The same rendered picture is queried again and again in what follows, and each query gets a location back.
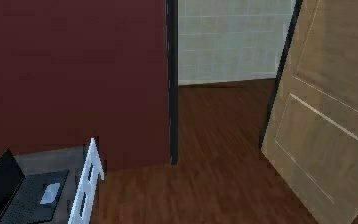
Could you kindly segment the light brown wooden room door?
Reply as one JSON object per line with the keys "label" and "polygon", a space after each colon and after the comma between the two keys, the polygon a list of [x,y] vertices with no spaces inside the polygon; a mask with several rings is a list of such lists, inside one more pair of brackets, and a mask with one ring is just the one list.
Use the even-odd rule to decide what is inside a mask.
{"label": "light brown wooden room door", "polygon": [[358,216],[358,0],[296,0],[262,152],[318,224]]}

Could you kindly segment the grey table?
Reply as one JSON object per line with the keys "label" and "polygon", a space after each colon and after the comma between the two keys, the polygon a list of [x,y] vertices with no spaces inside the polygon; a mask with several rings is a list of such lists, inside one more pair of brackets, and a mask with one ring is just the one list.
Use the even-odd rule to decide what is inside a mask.
{"label": "grey table", "polygon": [[25,175],[69,171],[53,219],[40,224],[68,224],[86,154],[87,149],[83,146],[22,155],[13,154]]}

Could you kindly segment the white chair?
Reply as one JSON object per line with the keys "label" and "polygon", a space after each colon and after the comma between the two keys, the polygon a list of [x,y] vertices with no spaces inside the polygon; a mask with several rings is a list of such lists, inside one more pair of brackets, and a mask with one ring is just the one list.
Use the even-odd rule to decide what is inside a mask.
{"label": "white chair", "polygon": [[96,141],[91,138],[68,224],[90,224],[98,179],[104,180],[105,175]]}

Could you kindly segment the black laptop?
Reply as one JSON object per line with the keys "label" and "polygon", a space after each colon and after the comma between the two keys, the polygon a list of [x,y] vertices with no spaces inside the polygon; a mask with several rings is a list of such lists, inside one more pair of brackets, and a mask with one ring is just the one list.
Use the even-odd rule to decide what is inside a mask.
{"label": "black laptop", "polygon": [[9,149],[0,157],[0,224],[53,219],[69,171],[25,175]]}

